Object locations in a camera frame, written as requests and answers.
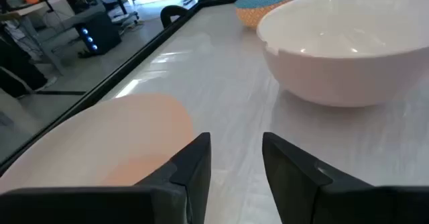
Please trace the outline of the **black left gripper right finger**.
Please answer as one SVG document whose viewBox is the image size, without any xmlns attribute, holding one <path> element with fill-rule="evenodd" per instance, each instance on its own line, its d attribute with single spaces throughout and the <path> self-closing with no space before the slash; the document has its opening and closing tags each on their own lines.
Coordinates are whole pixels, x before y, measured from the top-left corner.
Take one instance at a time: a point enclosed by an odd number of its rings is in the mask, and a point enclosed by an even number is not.
<svg viewBox="0 0 429 224">
<path fill-rule="evenodd" d="M 429 186 L 373 186 L 265 132 L 265 173 L 283 224 L 429 224 Z"/>
</svg>

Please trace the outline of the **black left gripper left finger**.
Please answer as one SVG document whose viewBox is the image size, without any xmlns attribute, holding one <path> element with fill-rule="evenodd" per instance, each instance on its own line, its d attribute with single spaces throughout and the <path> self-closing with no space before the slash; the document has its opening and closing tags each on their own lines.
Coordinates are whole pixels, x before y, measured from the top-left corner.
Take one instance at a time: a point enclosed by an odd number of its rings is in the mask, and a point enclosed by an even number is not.
<svg viewBox="0 0 429 224">
<path fill-rule="evenodd" d="M 204 224 L 210 176 L 211 139 L 203 132 L 131 186 L 0 194 L 0 224 Z"/>
</svg>

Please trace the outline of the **beige bowl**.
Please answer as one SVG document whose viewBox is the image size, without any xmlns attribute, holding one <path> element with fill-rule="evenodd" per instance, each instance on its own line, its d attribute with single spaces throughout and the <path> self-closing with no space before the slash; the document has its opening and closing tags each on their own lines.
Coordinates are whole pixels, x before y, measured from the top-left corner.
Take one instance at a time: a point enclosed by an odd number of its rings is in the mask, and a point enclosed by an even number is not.
<svg viewBox="0 0 429 224">
<path fill-rule="evenodd" d="M 192 120 L 163 94 L 103 101 L 49 131 L 0 177 L 0 193 L 18 188 L 131 186 L 194 139 Z"/>
</svg>

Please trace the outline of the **large pale pink bowl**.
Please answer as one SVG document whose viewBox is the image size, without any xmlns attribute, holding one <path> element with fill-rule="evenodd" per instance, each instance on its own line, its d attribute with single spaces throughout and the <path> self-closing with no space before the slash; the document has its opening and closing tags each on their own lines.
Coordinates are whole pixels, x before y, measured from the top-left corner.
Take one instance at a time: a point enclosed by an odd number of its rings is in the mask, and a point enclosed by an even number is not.
<svg viewBox="0 0 429 224">
<path fill-rule="evenodd" d="M 280 86 L 320 105 L 378 105 L 429 76 L 429 0 L 293 0 L 256 32 Z"/>
</svg>

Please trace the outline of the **blue and orange patterned bowl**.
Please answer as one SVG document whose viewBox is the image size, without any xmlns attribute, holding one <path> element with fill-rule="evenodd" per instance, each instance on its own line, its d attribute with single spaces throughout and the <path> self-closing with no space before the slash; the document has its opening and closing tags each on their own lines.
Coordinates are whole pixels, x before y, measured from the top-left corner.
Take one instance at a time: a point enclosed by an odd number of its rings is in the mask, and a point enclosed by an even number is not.
<svg viewBox="0 0 429 224">
<path fill-rule="evenodd" d="M 289 0 L 236 0 L 235 10 L 237 17 L 245 27 L 255 29 L 264 15 L 288 1 Z"/>
</svg>

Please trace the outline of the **black computer tower, blue lights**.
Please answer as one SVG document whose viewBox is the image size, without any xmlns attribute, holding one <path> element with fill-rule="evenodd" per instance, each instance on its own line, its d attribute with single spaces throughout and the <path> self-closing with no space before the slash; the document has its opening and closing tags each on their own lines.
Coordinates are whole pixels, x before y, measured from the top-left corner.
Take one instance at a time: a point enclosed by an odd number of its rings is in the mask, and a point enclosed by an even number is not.
<svg viewBox="0 0 429 224">
<path fill-rule="evenodd" d="M 103 55 L 121 43 L 117 26 L 105 12 L 84 18 L 74 28 L 86 46 L 86 50 L 78 53 L 80 58 Z"/>
</svg>

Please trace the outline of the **black rolling stand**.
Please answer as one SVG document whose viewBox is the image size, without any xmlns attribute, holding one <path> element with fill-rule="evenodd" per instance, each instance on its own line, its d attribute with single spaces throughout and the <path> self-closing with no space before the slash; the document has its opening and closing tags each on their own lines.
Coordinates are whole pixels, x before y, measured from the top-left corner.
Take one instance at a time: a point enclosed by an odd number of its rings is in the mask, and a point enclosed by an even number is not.
<svg viewBox="0 0 429 224">
<path fill-rule="evenodd" d="M 116 15 L 114 17 L 113 23 L 115 23 L 117 25 L 123 25 L 127 20 L 134 17 L 133 24 L 137 25 L 139 23 L 138 12 L 132 11 L 131 13 L 128 13 L 123 2 L 122 2 L 122 0 L 117 0 L 117 3 L 119 5 L 119 7 L 121 8 L 122 14 Z"/>
</svg>

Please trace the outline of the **person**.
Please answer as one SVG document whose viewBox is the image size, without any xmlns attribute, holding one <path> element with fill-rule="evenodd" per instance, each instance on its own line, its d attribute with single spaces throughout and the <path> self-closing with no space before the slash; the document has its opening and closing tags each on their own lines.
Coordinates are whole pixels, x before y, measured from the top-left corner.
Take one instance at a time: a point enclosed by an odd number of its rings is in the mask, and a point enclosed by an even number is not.
<svg viewBox="0 0 429 224">
<path fill-rule="evenodd" d="M 31 91 L 41 91 L 56 82 L 57 78 L 46 78 L 30 62 L 30 57 L 10 35 L 0 30 L 0 89 L 19 99 Z"/>
</svg>

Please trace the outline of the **grey office desk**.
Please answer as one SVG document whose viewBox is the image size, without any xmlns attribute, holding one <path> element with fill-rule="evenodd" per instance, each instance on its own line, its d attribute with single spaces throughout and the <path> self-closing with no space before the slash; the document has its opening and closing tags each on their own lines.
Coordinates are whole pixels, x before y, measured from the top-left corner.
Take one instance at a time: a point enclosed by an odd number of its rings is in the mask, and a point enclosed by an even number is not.
<svg viewBox="0 0 429 224">
<path fill-rule="evenodd" d="M 43 54 L 43 62 L 51 64 L 60 74 L 64 73 L 64 67 L 60 59 L 54 55 L 53 51 L 45 47 L 44 43 L 40 41 L 39 33 L 34 29 L 27 15 L 31 12 L 37 11 L 44 7 L 47 7 L 49 11 L 53 11 L 53 4 L 63 0 L 39 0 L 34 4 L 27 4 L 18 9 L 11 9 L 6 13 L 0 13 L 0 22 L 16 20 L 18 22 L 18 28 L 24 33 L 24 35 L 33 42 Z"/>
</svg>

